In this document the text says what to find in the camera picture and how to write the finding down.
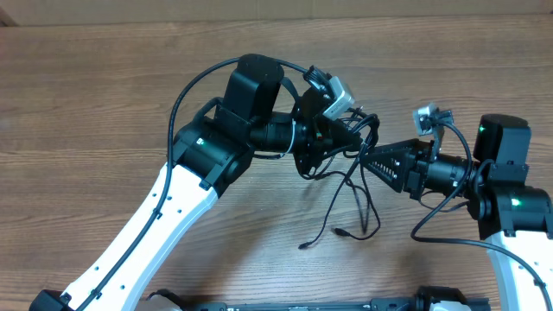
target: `wooden surface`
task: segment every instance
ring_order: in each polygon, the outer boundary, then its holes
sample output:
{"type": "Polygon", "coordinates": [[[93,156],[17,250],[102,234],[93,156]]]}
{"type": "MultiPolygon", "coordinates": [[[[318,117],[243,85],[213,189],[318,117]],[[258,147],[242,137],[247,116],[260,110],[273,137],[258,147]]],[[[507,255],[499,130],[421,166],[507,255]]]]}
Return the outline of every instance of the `wooden surface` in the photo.
{"type": "Polygon", "coordinates": [[[553,0],[0,0],[21,26],[549,14],[553,0]]]}
{"type": "MultiPolygon", "coordinates": [[[[151,188],[165,159],[169,110],[197,73],[246,53],[311,64],[349,83],[381,120],[380,143],[416,136],[411,111],[454,110],[474,145],[480,115],[526,118],[528,182],[553,191],[553,16],[197,22],[0,29],[0,309],[24,310],[41,289],[64,289],[104,251],[151,188]]],[[[231,68],[201,81],[177,119],[221,96],[231,68]]],[[[287,72],[300,90],[298,74],[287,72]]],[[[282,94],[278,111],[291,99],[282,94]]],[[[446,135],[443,152],[461,154],[446,135]]],[[[346,169],[347,161],[335,168],[346,169]]],[[[319,231],[338,178],[301,179],[291,157],[254,160],[177,245],[146,293],[227,302],[364,301],[458,287],[499,303],[483,250],[409,238],[428,210],[373,176],[378,235],[356,242],[319,231]]],[[[344,191],[329,227],[359,233],[344,191]]],[[[371,227],[375,226],[374,218],[371,227]]],[[[423,234],[477,238],[466,212],[423,234]]]]}

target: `cable end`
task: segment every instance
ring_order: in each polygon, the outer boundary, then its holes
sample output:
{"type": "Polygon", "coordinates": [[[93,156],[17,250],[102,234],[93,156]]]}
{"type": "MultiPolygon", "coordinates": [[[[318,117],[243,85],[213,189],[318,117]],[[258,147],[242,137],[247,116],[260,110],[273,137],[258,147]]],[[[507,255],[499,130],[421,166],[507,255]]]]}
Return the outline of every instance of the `cable end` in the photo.
{"type": "Polygon", "coordinates": [[[334,234],[339,235],[341,237],[350,237],[351,236],[351,234],[349,232],[347,232],[344,229],[340,229],[340,228],[334,228],[334,234]]]}
{"type": "Polygon", "coordinates": [[[305,249],[308,248],[311,244],[312,244],[312,242],[305,242],[304,244],[301,244],[300,246],[298,246],[297,249],[298,249],[298,250],[305,250],[305,249]]]}

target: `wall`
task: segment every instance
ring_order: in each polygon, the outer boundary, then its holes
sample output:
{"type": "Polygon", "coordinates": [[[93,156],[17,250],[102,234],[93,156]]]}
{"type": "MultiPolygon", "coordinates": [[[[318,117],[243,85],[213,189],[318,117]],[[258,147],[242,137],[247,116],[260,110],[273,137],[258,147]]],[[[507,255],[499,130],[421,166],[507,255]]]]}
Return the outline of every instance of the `wall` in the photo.
{"type": "Polygon", "coordinates": [[[0,0],[0,8],[5,11],[4,15],[11,17],[13,23],[37,26],[365,16],[546,14],[553,10],[553,0],[0,0]]]}

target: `tabletop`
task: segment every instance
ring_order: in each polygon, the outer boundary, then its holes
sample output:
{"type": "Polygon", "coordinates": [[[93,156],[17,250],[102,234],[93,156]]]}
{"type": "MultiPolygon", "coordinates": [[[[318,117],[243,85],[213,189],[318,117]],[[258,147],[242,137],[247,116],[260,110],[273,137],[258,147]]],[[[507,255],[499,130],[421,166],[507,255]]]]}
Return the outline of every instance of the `tabletop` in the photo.
{"type": "MultiPolygon", "coordinates": [[[[356,105],[379,115],[379,144],[416,137],[411,112],[429,102],[453,110],[471,148],[482,114],[525,118],[532,128],[527,184],[553,191],[553,16],[1,28],[1,310],[28,309],[41,289],[63,290],[95,261],[165,162],[168,116],[182,87],[203,69],[248,53],[340,76],[356,105]]],[[[231,70],[194,87],[177,129],[224,94],[231,70]]],[[[286,74],[307,89],[298,73],[286,74]]],[[[275,110],[291,106],[282,92],[275,110]]],[[[442,147],[463,155],[451,133],[442,147]]],[[[428,210],[368,179],[382,220],[378,234],[358,242],[330,232],[340,226],[360,234],[345,189],[321,240],[299,251],[320,230],[340,179],[305,181],[291,156],[255,159],[187,232],[145,294],[171,289],[229,303],[367,301],[441,285],[498,307],[485,251],[411,240],[428,210]]],[[[371,216],[369,230],[375,225],[371,216]]],[[[460,210],[438,215],[421,234],[477,239],[478,228],[460,210]]]]}

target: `robotic arm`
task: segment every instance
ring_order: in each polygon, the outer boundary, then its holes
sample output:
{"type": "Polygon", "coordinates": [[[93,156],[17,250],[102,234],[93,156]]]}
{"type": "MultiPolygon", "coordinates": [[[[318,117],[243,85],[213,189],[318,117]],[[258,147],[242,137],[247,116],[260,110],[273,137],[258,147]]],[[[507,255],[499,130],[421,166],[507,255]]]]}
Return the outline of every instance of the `robotic arm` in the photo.
{"type": "MultiPolygon", "coordinates": [[[[173,138],[178,104],[202,74],[177,99],[169,125],[168,163],[105,253],[61,296],[43,290],[29,310],[135,309],[149,280],[182,235],[250,167],[252,158],[279,158],[286,153],[293,154],[301,176],[338,153],[359,151],[355,161],[397,192],[409,192],[412,199],[420,200],[424,188],[445,195],[458,192],[469,199],[469,212],[479,222],[482,239],[506,247],[528,263],[550,263],[551,203],[543,190],[524,185],[530,142],[524,120],[484,116],[480,125],[484,130],[474,151],[481,164],[468,167],[466,159],[440,154],[440,124],[453,124],[451,111],[441,112],[430,105],[414,113],[419,134],[435,136],[431,143],[414,139],[375,148],[378,118],[352,109],[353,96],[338,77],[262,55],[247,54],[224,65],[233,62],[238,65],[225,96],[209,101],[173,138]],[[283,66],[302,72],[310,84],[301,97],[284,77],[283,66]],[[280,86],[295,100],[291,113],[272,111],[280,86]],[[205,116],[212,108],[213,119],[205,116]],[[371,125],[367,139],[360,137],[360,126],[350,128],[345,119],[339,119],[345,111],[359,116],[359,124],[371,125]],[[257,150],[279,154],[257,155],[257,150]],[[529,244],[539,244],[539,248],[529,244]]],[[[530,284],[535,277],[496,251],[490,256],[504,309],[543,309],[540,288],[530,284]]],[[[537,273],[552,281],[547,269],[537,273]]],[[[427,300],[420,310],[438,307],[439,299],[427,300]]]]}

